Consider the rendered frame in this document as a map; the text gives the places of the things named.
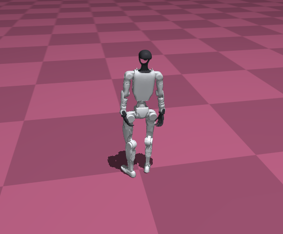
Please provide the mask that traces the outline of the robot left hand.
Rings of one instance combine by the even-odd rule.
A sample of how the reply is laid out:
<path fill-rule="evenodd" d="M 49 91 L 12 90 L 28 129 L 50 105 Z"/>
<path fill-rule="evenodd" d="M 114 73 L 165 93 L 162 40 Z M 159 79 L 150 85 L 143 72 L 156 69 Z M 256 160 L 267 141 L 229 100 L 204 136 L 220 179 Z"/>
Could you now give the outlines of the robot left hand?
<path fill-rule="evenodd" d="M 122 111 L 121 117 L 123 117 L 123 119 L 124 119 L 124 121 L 127 123 L 127 125 L 129 125 L 129 126 L 134 126 L 134 125 L 131 125 L 131 124 L 129 123 L 129 121 L 128 121 L 126 115 L 127 115 L 126 112 L 125 112 L 125 111 Z"/>

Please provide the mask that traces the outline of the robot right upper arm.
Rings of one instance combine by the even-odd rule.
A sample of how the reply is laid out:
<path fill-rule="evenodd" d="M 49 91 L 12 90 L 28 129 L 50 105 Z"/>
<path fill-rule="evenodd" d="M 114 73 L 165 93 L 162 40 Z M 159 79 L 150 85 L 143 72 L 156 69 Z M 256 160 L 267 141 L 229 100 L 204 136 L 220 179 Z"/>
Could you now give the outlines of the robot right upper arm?
<path fill-rule="evenodd" d="M 159 71 L 154 71 L 155 75 L 156 75 L 156 86 L 157 86 L 157 90 L 156 90 L 156 96 L 161 97 L 163 96 L 163 76 L 161 74 L 161 72 Z"/>

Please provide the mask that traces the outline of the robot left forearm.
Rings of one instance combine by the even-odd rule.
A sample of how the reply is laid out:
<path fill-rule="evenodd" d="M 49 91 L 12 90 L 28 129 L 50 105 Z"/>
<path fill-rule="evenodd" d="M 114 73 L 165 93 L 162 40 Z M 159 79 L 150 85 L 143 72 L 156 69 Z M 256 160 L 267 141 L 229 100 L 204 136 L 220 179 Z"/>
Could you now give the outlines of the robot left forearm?
<path fill-rule="evenodd" d="M 121 91 L 121 104 L 120 104 L 120 114 L 122 115 L 122 111 L 126 112 L 127 98 L 124 97 L 123 90 Z"/>

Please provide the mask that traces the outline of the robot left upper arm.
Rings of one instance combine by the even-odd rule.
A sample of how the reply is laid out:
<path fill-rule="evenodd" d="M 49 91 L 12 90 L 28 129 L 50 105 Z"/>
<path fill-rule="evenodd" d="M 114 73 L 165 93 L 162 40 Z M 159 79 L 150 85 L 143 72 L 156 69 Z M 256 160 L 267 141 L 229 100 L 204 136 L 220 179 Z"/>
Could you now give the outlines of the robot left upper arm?
<path fill-rule="evenodd" d="M 126 71 L 124 73 L 124 80 L 123 80 L 123 92 L 124 92 L 124 97 L 128 97 L 130 95 L 129 88 L 130 88 L 130 83 L 131 79 L 133 78 L 134 71 Z"/>

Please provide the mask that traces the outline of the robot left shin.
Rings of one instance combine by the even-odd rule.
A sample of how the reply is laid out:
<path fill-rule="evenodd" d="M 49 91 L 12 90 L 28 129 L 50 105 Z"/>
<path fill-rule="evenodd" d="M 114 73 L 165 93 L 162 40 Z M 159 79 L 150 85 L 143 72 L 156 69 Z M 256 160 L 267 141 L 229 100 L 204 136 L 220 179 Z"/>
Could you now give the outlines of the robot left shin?
<path fill-rule="evenodd" d="M 131 142 L 128 142 L 125 144 L 125 153 L 126 153 L 126 159 L 128 164 L 128 170 L 131 172 L 133 170 L 134 165 L 134 159 L 136 155 L 136 149 L 133 149 L 133 145 Z"/>

